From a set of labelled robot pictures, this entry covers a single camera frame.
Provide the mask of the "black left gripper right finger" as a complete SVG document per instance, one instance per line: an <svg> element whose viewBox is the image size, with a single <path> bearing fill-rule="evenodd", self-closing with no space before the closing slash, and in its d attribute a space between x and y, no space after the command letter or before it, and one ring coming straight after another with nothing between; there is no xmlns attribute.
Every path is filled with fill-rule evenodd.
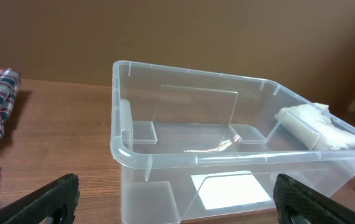
<svg viewBox="0 0 355 224"><path fill-rule="evenodd" d="M355 224L355 212L286 174L278 174L273 199L279 224Z"/></svg>

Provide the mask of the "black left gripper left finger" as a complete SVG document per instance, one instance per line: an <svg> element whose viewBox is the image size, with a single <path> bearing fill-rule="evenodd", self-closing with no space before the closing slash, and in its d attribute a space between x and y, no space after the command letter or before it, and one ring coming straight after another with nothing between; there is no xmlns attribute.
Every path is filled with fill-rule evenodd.
<svg viewBox="0 0 355 224"><path fill-rule="evenodd" d="M0 224L72 224L80 196L76 174L65 174L0 209Z"/></svg>

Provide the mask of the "cream cloth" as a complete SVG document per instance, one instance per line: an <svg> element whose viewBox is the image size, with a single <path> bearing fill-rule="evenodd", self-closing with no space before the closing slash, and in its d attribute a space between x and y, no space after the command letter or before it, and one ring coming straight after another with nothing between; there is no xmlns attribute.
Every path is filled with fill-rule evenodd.
<svg viewBox="0 0 355 224"><path fill-rule="evenodd" d="M301 151L355 150L355 134L335 126L323 110L329 111L329 106L315 103L282 108L275 115L278 129Z"/></svg>

